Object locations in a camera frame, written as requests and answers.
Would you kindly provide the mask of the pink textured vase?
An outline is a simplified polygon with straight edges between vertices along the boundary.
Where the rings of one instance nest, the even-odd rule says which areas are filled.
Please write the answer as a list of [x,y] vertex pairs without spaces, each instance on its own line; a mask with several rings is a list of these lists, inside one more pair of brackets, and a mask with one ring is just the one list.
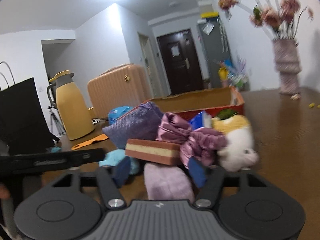
[[302,71],[298,49],[294,40],[273,41],[274,62],[279,73],[281,94],[299,94],[298,74]]

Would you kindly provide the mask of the blue wet wipes pack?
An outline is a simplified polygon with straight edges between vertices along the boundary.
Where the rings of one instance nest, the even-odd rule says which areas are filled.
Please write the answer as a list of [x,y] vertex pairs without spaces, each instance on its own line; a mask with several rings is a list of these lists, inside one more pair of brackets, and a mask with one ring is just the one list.
[[133,107],[131,106],[121,106],[110,110],[107,116],[109,125],[114,124],[121,116],[131,111],[132,109]]

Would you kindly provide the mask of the yellow white plush toy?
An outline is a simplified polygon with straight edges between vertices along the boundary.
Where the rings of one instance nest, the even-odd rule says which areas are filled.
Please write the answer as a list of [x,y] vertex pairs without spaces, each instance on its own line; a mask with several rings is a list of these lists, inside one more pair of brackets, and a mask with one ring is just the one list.
[[237,172],[259,161],[259,155],[254,150],[251,123],[245,116],[236,114],[225,120],[214,117],[212,127],[227,139],[227,146],[217,152],[219,165],[225,170]]

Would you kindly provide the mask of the black paper bag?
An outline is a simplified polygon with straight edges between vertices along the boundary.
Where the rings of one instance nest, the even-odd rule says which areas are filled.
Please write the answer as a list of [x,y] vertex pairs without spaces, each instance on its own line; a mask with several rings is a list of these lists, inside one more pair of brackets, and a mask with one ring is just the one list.
[[43,153],[58,140],[46,123],[34,78],[1,91],[1,142],[9,155]]

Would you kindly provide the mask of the pink satin scrunchie bow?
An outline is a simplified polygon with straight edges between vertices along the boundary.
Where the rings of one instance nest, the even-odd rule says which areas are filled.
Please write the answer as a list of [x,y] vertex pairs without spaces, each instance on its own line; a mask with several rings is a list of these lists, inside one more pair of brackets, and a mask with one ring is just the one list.
[[165,113],[158,127],[157,141],[180,145],[180,160],[188,168],[189,159],[194,157],[204,166],[215,160],[215,152],[227,146],[227,138],[212,128],[192,129],[191,124],[174,113]]

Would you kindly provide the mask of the layered brown sponge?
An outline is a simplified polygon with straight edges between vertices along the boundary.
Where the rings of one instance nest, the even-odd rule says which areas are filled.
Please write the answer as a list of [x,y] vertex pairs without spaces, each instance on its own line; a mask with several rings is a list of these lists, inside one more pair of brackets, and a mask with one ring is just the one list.
[[125,146],[129,157],[168,166],[180,165],[180,145],[164,141],[129,139]]

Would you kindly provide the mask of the light blue fluffy puff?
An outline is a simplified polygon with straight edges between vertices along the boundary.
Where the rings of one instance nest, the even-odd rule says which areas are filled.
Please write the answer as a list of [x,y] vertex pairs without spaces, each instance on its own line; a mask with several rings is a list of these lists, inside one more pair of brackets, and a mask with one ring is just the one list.
[[[99,161],[99,166],[117,166],[126,157],[125,150],[116,149],[108,152],[102,161]],[[140,165],[137,159],[130,157],[131,170],[130,175],[137,175],[140,171]]]

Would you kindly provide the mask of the orange cardboard box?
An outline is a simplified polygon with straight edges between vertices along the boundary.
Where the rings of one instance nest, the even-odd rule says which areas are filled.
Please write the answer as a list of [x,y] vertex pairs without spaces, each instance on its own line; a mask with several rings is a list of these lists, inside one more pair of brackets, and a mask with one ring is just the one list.
[[245,101],[234,87],[213,88],[163,98],[150,99],[161,112],[176,113],[189,121],[201,111],[211,116],[224,109],[233,109],[239,114],[244,114]]

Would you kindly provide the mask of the grey refrigerator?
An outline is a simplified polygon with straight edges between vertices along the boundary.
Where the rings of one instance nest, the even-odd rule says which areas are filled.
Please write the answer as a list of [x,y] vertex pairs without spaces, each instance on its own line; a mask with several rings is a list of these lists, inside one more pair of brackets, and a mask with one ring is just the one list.
[[218,74],[220,62],[232,61],[224,26],[219,16],[198,20],[198,34],[202,45],[212,88],[222,87]]

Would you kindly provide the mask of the purple knitted cloth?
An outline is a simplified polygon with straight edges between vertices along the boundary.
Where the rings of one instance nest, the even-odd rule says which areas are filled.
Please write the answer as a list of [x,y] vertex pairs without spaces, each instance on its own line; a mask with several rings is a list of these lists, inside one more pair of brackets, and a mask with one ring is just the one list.
[[141,103],[102,132],[118,149],[125,149],[129,139],[155,140],[164,113],[152,101]]

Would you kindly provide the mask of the yellow thermos jug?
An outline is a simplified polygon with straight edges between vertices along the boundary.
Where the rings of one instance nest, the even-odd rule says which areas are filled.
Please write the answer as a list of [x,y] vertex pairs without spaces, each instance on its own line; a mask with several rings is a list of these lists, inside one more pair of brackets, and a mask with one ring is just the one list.
[[69,70],[59,72],[49,80],[47,87],[48,99],[58,110],[69,140],[82,138],[94,131],[91,115],[73,76]]

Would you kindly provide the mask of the dark brown door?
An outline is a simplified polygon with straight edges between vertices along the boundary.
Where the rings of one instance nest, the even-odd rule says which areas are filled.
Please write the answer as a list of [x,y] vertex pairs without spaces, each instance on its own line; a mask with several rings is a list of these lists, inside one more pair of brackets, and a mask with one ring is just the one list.
[[190,29],[157,37],[171,94],[203,90],[199,59]]

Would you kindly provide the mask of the dried pink flowers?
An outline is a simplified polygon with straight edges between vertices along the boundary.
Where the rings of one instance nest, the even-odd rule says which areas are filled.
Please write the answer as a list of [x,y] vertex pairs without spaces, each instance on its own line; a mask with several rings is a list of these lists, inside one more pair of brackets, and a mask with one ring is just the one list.
[[250,8],[240,0],[218,0],[218,7],[230,18],[230,10],[239,7],[249,13],[249,21],[256,28],[262,28],[272,41],[292,40],[297,41],[296,36],[300,25],[300,19],[304,13],[308,14],[308,20],[313,21],[314,12],[309,7],[301,7],[299,0],[254,0],[255,6]]

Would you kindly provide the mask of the pink ribbed suitcase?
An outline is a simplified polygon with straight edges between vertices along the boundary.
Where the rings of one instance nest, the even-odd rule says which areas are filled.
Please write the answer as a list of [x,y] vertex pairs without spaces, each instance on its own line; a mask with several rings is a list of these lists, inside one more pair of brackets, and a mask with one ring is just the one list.
[[146,70],[133,63],[123,64],[100,74],[87,84],[94,114],[106,119],[110,110],[121,107],[136,107],[152,98]]

